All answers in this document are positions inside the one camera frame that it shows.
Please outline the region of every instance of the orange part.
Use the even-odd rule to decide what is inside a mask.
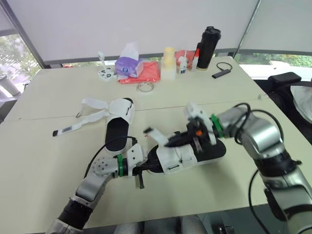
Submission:
[[[196,136],[201,136],[201,135],[203,135],[203,132],[201,131],[201,130],[198,130],[198,131],[196,131]]]

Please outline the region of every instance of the black cable with plug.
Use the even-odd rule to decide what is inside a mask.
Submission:
[[[221,63],[226,64],[226,65],[229,65],[229,66],[230,66],[230,69],[223,69],[223,68],[219,67],[218,65],[221,64]],[[218,73],[212,75],[212,77],[215,78],[215,79],[218,78],[218,77],[221,77],[221,76],[223,76],[223,75],[225,75],[225,74],[230,73],[231,70],[233,69],[232,65],[230,65],[230,64],[227,63],[227,62],[218,62],[218,63],[216,64],[216,67],[219,68],[219,69],[221,70],[221,72],[218,72]]]

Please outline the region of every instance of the tissue box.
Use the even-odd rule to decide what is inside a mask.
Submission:
[[[129,57],[119,57],[115,62],[115,72],[126,77],[137,78],[143,71],[143,60]]]

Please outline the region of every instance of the tree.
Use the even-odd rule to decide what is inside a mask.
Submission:
[[[270,60],[282,61],[290,66],[312,67],[312,56],[305,55],[279,55],[279,54],[237,54],[235,60],[240,64],[263,64],[269,65]]]
[[[0,65],[10,66],[26,77],[32,77],[40,69],[18,34],[0,37]]]

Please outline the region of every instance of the black chair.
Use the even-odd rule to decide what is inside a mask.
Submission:
[[[270,76],[268,80],[255,80],[255,82],[312,144],[312,124],[307,122],[297,111],[290,90],[292,85],[311,87],[312,82],[301,81],[301,77],[293,72]]]

